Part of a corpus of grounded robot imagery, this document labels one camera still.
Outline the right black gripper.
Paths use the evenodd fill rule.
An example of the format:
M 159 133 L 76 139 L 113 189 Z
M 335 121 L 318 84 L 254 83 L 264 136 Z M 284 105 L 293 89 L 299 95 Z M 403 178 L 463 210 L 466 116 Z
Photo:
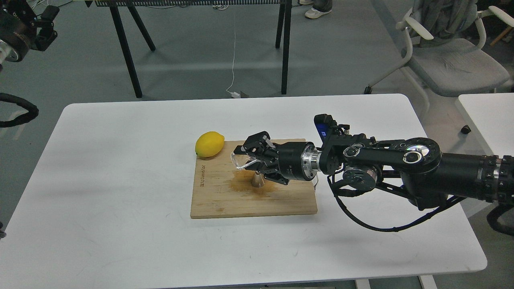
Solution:
M 286 142 L 277 145 L 266 131 L 250 135 L 234 152 L 258 159 L 248 161 L 243 169 L 255 171 L 264 179 L 282 185 L 288 185 L 292 179 L 311 181 L 321 171 L 319 158 L 322 152 L 314 143 Z

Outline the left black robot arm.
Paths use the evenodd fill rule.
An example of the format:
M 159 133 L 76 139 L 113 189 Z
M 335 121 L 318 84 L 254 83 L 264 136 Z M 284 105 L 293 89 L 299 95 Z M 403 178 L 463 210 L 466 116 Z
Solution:
M 46 51 L 58 37 L 54 20 L 59 7 L 47 6 L 41 14 L 36 14 L 27 0 L 1 1 L 1 63 L 17 63 L 24 59 L 28 51 Z M 7 93 L 1 93 L 1 102 L 21 108 L 9 120 L 1 121 L 1 128 L 24 127 L 39 114 L 37 106 Z

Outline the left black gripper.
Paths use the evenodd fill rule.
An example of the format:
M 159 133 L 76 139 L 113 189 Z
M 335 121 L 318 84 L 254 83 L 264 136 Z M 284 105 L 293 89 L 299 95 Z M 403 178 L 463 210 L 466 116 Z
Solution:
M 22 22 L 16 16 L 33 16 L 33 10 L 27 0 L 2 0 L 0 15 L 0 62 L 20 62 L 33 45 L 35 51 L 46 49 L 57 38 L 54 30 L 59 7 L 47 6 L 40 18 L 30 23 Z

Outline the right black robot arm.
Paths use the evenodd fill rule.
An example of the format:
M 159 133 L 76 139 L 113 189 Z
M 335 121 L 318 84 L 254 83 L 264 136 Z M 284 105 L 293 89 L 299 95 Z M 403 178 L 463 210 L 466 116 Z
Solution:
M 513 209 L 513 157 L 443 153 L 432 139 L 417 137 L 377 141 L 365 134 L 351 135 L 349 126 L 328 114 L 314 117 L 322 141 L 273 143 L 268 132 L 253 134 L 237 146 L 231 159 L 237 169 L 255 171 L 264 179 L 287 185 L 327 175 L 339 207 L 354 222 L 377 232 L 400 232 L 425 222 L 462 200 L 498 202 L 487 215 L 490 227 L 513 235 L 513 227 L 499 218 Z M 360 221 L 341 201 L 380 189 L 408 199 L 419 210 L 432 212 L 410 224 L 377 228 Z

